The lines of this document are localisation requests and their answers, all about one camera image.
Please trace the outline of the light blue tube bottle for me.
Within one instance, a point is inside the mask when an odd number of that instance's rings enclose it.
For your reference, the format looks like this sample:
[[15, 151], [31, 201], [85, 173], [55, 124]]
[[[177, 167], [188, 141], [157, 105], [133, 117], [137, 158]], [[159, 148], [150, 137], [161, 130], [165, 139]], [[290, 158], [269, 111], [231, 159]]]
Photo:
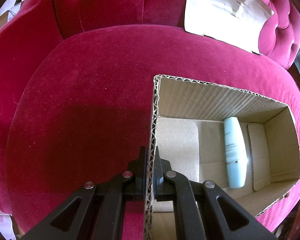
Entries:
[[236, 117], [224, 120], [224, 143], [229, 187], [242, 188], [245, 185], [248, 159], [243, 133]]

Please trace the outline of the brown paper sheet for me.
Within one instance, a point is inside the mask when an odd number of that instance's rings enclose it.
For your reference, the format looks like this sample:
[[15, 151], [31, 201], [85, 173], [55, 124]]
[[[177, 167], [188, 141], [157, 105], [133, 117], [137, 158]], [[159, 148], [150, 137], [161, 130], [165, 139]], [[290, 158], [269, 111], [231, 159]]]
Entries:
[[262, 0], [186, 0], [184, 28], [259, 54], [260, 32], [273, 14]]

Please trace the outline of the red velvet tufted sofa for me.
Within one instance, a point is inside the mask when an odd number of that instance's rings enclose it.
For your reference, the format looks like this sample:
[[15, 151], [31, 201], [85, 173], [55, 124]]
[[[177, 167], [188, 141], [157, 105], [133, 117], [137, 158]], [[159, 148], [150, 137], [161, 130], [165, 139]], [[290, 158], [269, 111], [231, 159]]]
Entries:
[[0, 29], [0, 210], [27, 232], [124, 170], [148, 145], [157, 74], [285, 102], [300, 136], [300, 13], [262, 1], [274, 14], [256, 55], [187, 33], [186, 0], [25, 0]]

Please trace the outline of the cardboard box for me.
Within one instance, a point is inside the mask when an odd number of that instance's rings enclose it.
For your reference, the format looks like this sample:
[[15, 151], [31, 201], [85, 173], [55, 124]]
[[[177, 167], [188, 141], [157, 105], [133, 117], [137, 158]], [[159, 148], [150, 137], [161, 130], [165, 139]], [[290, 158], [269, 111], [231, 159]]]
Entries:
[[[298, 183], [300, 150], [289, 106], [239, 88], [167, 75], [153, 79], [147, 167], [145, 239], [174, 239], [173, 205], [154, 199], [154, 158], [159, 155], [189, 180], [214, 181], [258, 217]], [[247, 156], [245, 184], [231, 189], [225, 159], [224, 120], [236, 117]]]

